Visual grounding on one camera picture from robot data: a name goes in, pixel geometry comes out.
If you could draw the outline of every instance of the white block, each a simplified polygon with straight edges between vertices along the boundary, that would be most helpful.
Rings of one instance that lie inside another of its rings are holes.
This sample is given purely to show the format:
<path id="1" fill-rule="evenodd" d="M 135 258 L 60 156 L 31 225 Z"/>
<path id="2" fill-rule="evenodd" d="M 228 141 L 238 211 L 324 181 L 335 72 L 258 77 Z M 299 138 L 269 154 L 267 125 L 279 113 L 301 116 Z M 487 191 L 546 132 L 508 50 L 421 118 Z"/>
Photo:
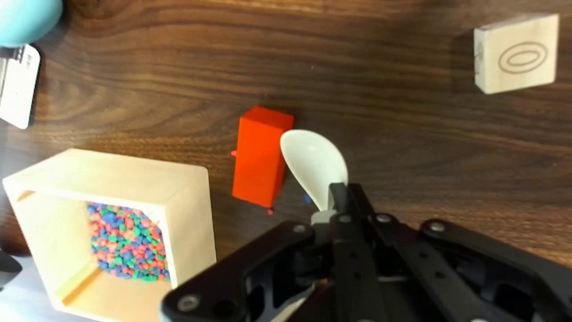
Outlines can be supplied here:
<path id="1" fill-rule="evenodd" d="M 531 14 L 476 29 L 476 84 L 490 95 L 555 82 L 558 20 Z"/>
<path id="2" fill-rule="evenodd" d="M 167 292 L 217 261 L 203 166 L 72 149 L 6 177 L 4 186 L 56 310 L 95 320 L 158 320 Z M 101 270 L 88 202 L 145 211 L 163 231 L 170 281 Z"/>

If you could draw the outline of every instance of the white plastic scoop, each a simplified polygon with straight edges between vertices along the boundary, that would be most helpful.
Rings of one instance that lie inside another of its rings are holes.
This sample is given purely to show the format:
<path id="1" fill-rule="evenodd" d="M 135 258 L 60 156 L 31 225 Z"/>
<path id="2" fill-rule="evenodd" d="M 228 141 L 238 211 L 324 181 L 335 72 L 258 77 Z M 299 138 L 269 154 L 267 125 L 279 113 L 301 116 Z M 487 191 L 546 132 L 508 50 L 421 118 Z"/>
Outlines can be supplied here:
<path id="1" fill-rule="evenodd" d="M 347 165 L 342 152 L 328 138 L 312 131 L 288 131 L 281 150 L 294 177 L 321 211 L 333 209 L 329 184 L 347 184 Z"/>

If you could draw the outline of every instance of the oval logo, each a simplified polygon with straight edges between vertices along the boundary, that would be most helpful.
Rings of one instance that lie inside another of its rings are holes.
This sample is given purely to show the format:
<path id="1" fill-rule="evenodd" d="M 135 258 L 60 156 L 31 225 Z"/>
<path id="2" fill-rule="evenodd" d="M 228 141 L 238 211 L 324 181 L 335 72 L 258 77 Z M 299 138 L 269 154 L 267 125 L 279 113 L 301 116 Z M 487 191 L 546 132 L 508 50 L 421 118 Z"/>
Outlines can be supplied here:
<path id="1" fill-rule="evenodd" d="M 503 52 L 499 68 L 506 73 L 528 73 L 544 64 L 549 57 L 549 50 L 542 43 L 517 43 Z"/>

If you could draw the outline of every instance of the orange block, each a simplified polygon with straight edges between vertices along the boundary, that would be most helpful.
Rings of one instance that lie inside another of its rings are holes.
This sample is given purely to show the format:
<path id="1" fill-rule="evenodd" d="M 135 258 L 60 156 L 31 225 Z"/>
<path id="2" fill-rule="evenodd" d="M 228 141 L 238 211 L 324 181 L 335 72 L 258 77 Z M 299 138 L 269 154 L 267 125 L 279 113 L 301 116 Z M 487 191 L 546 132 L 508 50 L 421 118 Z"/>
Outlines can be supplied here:
<path id="1" fill-rule="evenodd" d="M 233 195 L 272 208 L 285 179 L 281 136 L 294 127 L 294 116 L 253 107 L 240 118 Z"/>

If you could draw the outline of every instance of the wood grain surface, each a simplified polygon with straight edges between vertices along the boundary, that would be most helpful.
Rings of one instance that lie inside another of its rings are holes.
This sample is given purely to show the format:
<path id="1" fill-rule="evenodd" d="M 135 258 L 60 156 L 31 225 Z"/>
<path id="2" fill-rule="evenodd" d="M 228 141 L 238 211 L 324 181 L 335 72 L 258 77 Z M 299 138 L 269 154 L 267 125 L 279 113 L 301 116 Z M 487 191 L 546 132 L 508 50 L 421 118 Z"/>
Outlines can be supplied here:
<path id="1" fill-rule="evenodd" d="M 558 81 L 487 97 L 472 29 L 523 13 L 562 14 Z M 378 211 L 572 267 L 569 0 L 69 0 L 38 48 L 35 123 L 0 123 L 2 177 L 70 147 L 204 165 L 224 258 L 315 211 L 292 175 L 276 216 L 231 197 L 238 118 L 262 104 L 329 136 Z M 2 247 L 27 252 L 0 193 Z"/>

